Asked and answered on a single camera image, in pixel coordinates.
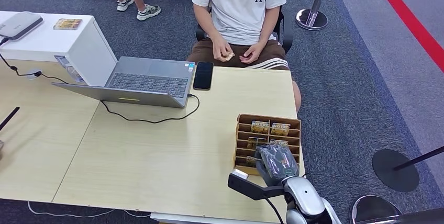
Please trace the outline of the person's right hand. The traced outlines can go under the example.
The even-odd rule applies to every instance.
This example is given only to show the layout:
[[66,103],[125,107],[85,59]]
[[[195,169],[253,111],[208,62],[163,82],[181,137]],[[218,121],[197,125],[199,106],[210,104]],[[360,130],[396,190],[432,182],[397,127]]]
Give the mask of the person's right hand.
[[233,50],[229,43],[219,34],[210,36],[213,43],[213,57],[221,62],[229,61],[233,56]]

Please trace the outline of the person's left hand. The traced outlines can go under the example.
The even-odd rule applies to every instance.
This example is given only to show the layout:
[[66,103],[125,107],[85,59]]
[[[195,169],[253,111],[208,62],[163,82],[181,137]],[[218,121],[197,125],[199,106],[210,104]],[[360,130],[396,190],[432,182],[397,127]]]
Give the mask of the person's left hand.
[[265,46],[266,42],[258,42],[250,46],[244,54],[239,56],[240,61],[244,64],[251,64],[255,62],[259,58]]

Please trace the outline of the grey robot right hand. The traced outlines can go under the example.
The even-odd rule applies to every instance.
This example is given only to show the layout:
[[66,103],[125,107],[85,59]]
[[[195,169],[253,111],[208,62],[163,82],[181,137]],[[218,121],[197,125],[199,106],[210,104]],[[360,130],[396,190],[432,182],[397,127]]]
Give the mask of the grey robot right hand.
[[256,169],[267,186],[277,186],[288,177],[299,176],[299,166],[287,145],[256,147]]

